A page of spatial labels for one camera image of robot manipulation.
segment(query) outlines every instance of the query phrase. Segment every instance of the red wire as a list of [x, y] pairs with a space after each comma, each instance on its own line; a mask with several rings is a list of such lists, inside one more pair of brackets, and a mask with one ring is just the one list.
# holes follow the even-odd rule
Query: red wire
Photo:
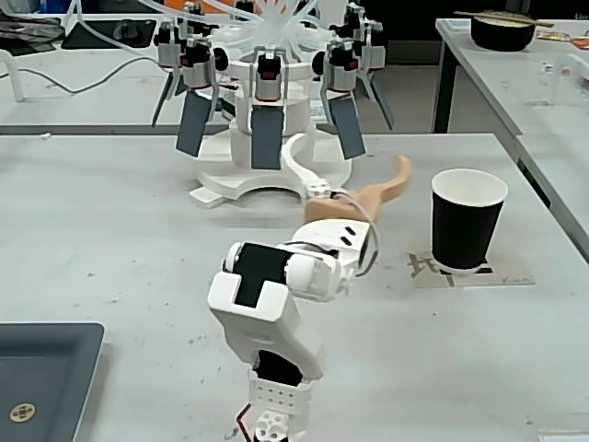
[[246, 439], [246, 442], [252, 442], [251, 436], [248, 434], [248, 429], [246, 428], [245, 424], [242, 422], [242, 419], [246, 417], [248, 414], [249, 409], [251, 408], [251, 403], [246, 404], [246, 406], [239, 412], [237, 415], [237, 425], [239, 426], [239, 430], [241, 430], [241, 434]]

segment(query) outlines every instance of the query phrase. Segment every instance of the gray tray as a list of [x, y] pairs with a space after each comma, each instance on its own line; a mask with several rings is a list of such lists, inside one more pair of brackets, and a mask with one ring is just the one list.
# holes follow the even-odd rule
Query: gray tray
[[0, 439], [70, 442], [102, 345], [97, 323], [0, 324]]

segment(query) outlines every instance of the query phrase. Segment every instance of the desk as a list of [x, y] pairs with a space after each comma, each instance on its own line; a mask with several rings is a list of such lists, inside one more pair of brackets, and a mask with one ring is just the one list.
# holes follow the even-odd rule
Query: desk
[[[384, 207], [373, 272], [350, 296], [298, 303], [329, 361], [309, 440], [521, 442], [536, 413], [586, 409], [587, 264], [497, 140], [365, 141], [369, 155], [354, 160], [352, 188], [390, 177], [401, 153], [414, 176]], [[83, 425], [91, 442], [231, 435], [247, 368], [208, 312], [208, 287], [234, 242], [287, 240], [303, 217], [298, 199], [283, 192], [195, 207], [192, 161], [173, 142], [0, 138], [0, 320], [106, 324], [110, 354]], [[452, 167], [486, 169], [508, 183], [491, 251], [518, 253], [537, 285], [413, 288], [404, 251], [427, 248], [430, 180]]]
[[[583, 35], [589, 29], [586, 20], [550, 20], [555, 30]], [[540, 106], [549, 98], [550, 75], [542, 74], [542, 65], [554, 62], [568, 52], [582, 58], [587, 52], [572, 44], [533, 40], [521, 52], [494, 52], [478, 47], [470, 38], [463, 19], [438, 19], [436, 28], [444, 43], [433, 116], [433, 132], [446, 133], [452, 106], [456, 66], [462, 65], [489, 102], [511, 136], [520, 134], [589, 133], [589, 107], [573, 86], [562, 82], [557, 106]]]
[[587, 137], [521, 135], [522, 162], [546, 194], [550, 212], [585, 257], [589, 257]]
[[[154, 19], [161, 15], [87, 14], [86, 20]], [[119, 49], [62, 50], [42, 52], [17, 58], [19, 67], [27, 67], [52, 76], [72, 89], [95, 83], [120, 64], [134, 57]], [[137, 50], [157, 58], [156, 47]], [[0, 134], [170, 134], [178, 133], [184, 95], [166, 101], [157, 126], [151, 127], [152, 116], [167, 74], [149, 61], [131, 64], [108, 83], [82, 94], [71, 96], [46, 80], [22, 73], [25, 102], [15, 103], [8, 79], [0, 80]], [[313, 82], [312, 100], [319, 110], [313, 119], [325, 123], [318, 99], [320, 84]], [[227, 127], [220, 112], [208, 124], [214, 134]]]

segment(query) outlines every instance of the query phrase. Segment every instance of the black tray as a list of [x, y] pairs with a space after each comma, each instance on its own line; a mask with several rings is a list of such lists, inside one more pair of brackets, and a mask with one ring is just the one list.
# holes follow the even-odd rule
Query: black tray
[[103, 336], [97, 323], [0, 324], [0, 440], [75, 438]]
[[[151, 44], [152, 37], [156, 30], [155, 20], [129, 20], [132, 22], [138, 31], [138, 36], [135, 41], [126, 41], [124, 44], [132, 48], [146, 48]], [[90, 28], [99, 32], [102, 35], [113, 38], [114, 30], [121, 22], [120, 20], [85, 20]], [[107, 43], [98, 37], [95, 37], [87, 30], [82, 28], [82, 25], [75, 23], [74, 28], [67, 34], [62, 49], [118, 49], [113, 44]]]

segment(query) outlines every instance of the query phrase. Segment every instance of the white cup rim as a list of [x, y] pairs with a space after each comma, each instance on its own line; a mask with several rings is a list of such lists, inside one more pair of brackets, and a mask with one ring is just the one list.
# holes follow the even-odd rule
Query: white cup rim
[[[463, 175], [461, 179], [478, 180], [479, 183], [484, 183], [487, 188], [486, 198], [465, 199], [456, 196], [453, 193], [451, 180], [456, 179], [456, 175]], [[490, 207], [495, 204], [502, 203], [507, 198], [509, 189], [505, 181], [493, 175], [478, 169], [449, 169], [436, 174], [432, 179], [432, 190], [440, 198], [447, 200], [450, 203], [464, 205], [466, 207]]]

